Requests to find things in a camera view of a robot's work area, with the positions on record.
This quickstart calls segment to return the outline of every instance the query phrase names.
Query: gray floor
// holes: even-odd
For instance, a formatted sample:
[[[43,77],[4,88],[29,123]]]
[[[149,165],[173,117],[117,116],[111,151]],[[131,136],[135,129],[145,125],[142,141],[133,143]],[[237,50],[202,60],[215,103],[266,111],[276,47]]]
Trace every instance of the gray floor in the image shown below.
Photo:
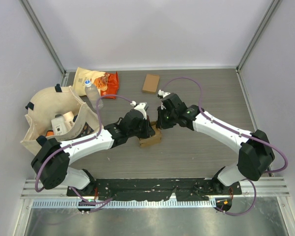
[[[180,76],[197,79],[204,90],[204,109],[229,124],[253,130],[234,69],[119,72],[118,94],[147,102],[150,120],[156,120],[160,100],[156,95],[141,92],[147,73],[160,75],[158,88]],[[68,85],[73,83],[73,78],[74,73],[71,73]],[[177,93],[187,106],[197,104],[200,94],[198,87],[186,80],[174,81],[165,90]],[[131,108],[122,99],[104,100],[101,111],[104,125],[116,122]],[[187,128],[174,127],[163,130],[162,134],[162,143],[158,145],[140,148],[138,139],[131,138],[122,146],[84,157],[72,167],[87,169],[95,178],[212,177],[221,167],[237,160],[236,154],[227,146]]]
[[[232,212],[243,212],[251,198],[235,198]],[[33,209],[27,236],[287,236],[276,197],[257,198],[244,216],[213,208],[104,209],[75,215],[76,209]],[[60,223],[55,226],[46,223]]]

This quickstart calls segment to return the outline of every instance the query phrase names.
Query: cardboard box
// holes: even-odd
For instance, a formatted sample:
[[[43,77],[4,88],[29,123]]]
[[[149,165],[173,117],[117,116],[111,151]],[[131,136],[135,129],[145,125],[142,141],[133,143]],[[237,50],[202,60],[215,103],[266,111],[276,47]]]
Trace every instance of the cardboard box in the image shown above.
[[[151,122],[152,128],[155,131],[155,135],[147,139],[139,139],[140,147],[145,148],[154,144],[159,144],[162,141],[161,130],[156,128],[156,122]]]
[[[144,81],[144,85],[142,88],[142,92],[155,94],[157,91],[158,82],[159,82],[159,75],[147,74],[146,80]]]

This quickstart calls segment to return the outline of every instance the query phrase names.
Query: white container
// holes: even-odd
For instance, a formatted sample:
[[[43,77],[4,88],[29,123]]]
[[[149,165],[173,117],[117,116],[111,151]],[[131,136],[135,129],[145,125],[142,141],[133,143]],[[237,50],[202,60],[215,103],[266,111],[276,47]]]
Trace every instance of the white container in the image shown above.
[[[92,107],[96,110],[96,102],[98,98],[100,98],[100,94],[97,90],[97,87],[94,84],[92,84],[90,80],[85,81],[85,93],[87,94],[87,97],[91,102]],[[102,109],[103,106],[103,101],[99,100],[98,109]]]

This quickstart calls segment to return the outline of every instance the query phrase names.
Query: metal corner post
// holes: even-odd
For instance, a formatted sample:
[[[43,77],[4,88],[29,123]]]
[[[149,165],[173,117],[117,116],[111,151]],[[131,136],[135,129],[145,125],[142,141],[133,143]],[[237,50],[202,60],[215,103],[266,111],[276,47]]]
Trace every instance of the metal corner post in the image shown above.
[[[255,32],[254,36],[252,37],[244,55],[242,56],[238,66],[237,66],[237,71],[241,71],[242,67],[244,66],[245,62],[247,61],[250,53],[254,49],[256,43],[258,42],[260,36],[262,33],[265,31],[266,26],[268,25],[270,19],[272,18],[275,10],[278,8],[279,4],[281,3],[282,0],[272,0],[272,3],[268,7],[265,16],[261,20],[257,31]]]
[[[40,38],[42,39],[43,43],[45,44],[48,52],[50,53],[51,57],[55,61],[59,71],[61,72],[62,76],[65,75],[65,69],[56,54],[56,51],[54,50],[49,38],[47,37],[46,32],[44,31],[42,25],[40,24],[34,10],[32,9],[30,3],[28,0],[19,0],[21,5],[23,6],[24,10],[26,11],[30,21],[33,23],[33,26],[35,27],[37,33],[39,34]]]

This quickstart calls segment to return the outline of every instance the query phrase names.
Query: gray table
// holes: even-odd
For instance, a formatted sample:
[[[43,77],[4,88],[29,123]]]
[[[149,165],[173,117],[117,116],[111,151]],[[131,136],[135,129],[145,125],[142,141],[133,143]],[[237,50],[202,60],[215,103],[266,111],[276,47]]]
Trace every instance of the gray table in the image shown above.
[[[160,100],[141,92],[147,73],[160,75],[159,88],[180,76],[197,79],[204,89],[203,107],[207,111],[234,126],[253,130],[234,69],[120,71],[118,94],[147,102],[150,120],[156,120]],[[73,83],[74,74],[70,73],[68,85]],[[165,90],[177,93],[187,106],[198,103],[200,92],[191,81],[174,81]],[[122,99],[104,100],[104,125],[116,122],[131,108]],[[162,135],[160,144],[141,148],[138,139],[131,138],[122,146],[84,157],[72,167],[87,169],[95,178],[212,177],[221,167],[237,160],[237,155],[224,144],[187,128],[177,126],[163,130]]]

